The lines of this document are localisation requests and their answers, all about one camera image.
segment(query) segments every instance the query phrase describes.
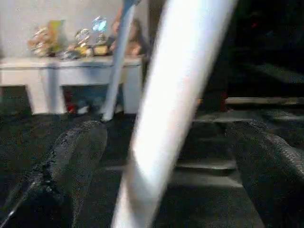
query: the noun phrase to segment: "white table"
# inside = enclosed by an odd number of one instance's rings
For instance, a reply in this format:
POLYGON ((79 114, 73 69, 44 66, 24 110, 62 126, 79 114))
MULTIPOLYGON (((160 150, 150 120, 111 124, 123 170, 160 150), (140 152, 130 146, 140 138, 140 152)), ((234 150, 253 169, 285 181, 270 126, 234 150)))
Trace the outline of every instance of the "white table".
MULTIPOLYGON (((57 58, 0 59, 0 86, 25 86, 33 114, 63 114, 63 86, 96 86, 110 82, 112 57, 61 61, 57 58)), ((122 70, 123 109, 135 114, 142 94, 142 58, 126 57, 122 70)))

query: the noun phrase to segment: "metal frame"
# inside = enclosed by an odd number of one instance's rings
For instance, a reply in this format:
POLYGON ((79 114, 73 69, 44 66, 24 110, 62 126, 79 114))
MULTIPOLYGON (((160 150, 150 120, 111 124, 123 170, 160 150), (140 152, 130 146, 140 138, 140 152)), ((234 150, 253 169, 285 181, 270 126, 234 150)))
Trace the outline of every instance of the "metal frame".
POLYGON ((113 228, 151 226, 236 2, 167 1, 113 228))
POLYGON ((135 6, 140 0, 124 0, 123 11, 120 20, 120 26, 117 38, 117 49, 114 52, 114 66, 111 73, 111 82, 108 87, 105 101, 105 113, 103 121, 110 121, 113 118, 116 106, 118 87, 122 68, 124 66, 124 54, 128 43, 128 36, 131 29, 131 23, 134 17, 135 6))

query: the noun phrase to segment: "stuffed toy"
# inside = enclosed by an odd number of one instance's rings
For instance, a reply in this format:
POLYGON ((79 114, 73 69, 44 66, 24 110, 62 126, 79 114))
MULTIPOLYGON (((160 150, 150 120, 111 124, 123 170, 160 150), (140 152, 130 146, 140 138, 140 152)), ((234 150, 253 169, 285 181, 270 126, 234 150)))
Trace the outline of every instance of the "stuffed toy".
POLYGON ((58 52, 62 47, 59 42, 63 21, 53 20, 46 26, 36 28, 36 33, 28 41, 29 48, 38 57, 47 57, 58 52))
POLYGON ((28 41, 28 46, 38 57, 49 56, 52 49, 52 36, 48 27, 38 28, 33 38, 28 41))
MULTIPOLYGON (((122 16, 122 12, 123 9, 120 8, 112 26, 112 39, 114 39, 115 41, 113 43, 110 44, 110 51, 115 51, 116 49, 116 39, 118 36, 118 29, 119 29, 119 24, 120 24, 120 19, 122 16)), ((139 23, 139 20, 134 19, 132 21, 131 24, 131 30, 130 30, 130 34, 129 34, 129 42, 128 45, 126 47, 126 55, 131 55, 131 56, 137 56, 140 54, 141 50, 142 50, 142 45, 139 42, 139 37, 141 35, 141 26, 139 23)))

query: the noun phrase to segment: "red object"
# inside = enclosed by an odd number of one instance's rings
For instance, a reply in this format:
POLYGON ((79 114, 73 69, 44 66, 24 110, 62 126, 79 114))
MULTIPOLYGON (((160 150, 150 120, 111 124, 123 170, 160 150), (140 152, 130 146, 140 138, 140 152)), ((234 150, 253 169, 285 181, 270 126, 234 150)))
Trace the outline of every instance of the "red object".
POLYGON ((251 26, 251 28, 254 29, 256 26, 258 26, 258 24, 257 23, 253 23, 252 26, 251 26))
POLYGON ((76 105, 74 105, 72 103, 67 104, 67 111, 69 113, 75 114, 76 113, 76 105))

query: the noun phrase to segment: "white wall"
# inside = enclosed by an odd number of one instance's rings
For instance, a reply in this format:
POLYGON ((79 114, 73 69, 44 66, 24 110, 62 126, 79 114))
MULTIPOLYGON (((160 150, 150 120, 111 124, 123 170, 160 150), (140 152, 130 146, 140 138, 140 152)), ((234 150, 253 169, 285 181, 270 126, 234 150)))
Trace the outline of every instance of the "white wall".
MULTIPOLYGON (((27 41, 35 26, 49 20, 65 20, 65 32, 73 39, 81 28, 92 27, 97 16, 108 18, 109 24, 116 16, 122 0, 0 0, 0 48, 4 57, 27 57, 27 41)), ((142 22, 143 35, 148 37, 148 0, 142 0, 136 17, 142 22)))

